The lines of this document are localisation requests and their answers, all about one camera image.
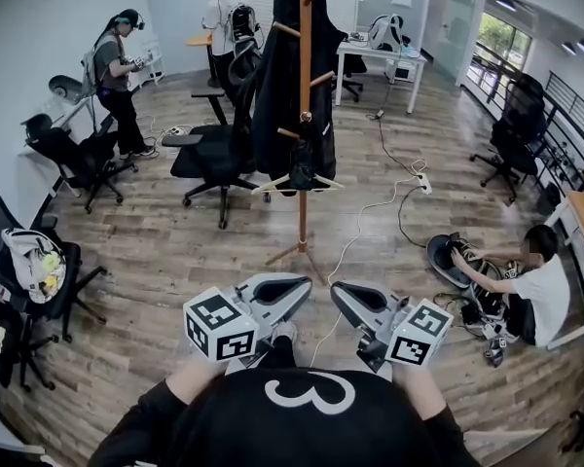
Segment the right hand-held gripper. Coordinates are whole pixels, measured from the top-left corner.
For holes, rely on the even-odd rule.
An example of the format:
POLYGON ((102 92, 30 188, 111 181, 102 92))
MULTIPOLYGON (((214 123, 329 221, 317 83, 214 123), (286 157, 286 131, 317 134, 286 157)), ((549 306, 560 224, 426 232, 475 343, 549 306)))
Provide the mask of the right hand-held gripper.
POLYGON ((385 362, 426 366, 454 320, 427 300, 398 297, 378 284, 336 281, 330 296, 362 332, 357 355, 375 373, 385 362))

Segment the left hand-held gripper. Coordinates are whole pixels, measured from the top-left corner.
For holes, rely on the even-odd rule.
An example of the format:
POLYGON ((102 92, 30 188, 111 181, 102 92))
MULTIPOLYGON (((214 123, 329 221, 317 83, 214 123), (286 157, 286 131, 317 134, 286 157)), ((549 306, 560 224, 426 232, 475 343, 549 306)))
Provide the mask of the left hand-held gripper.
POLYGON ((210 362, 253 356, 311 290, 308 276, 285 272, 259 273, 223 290, 211 287, 183 305, 185 335, 210 362))

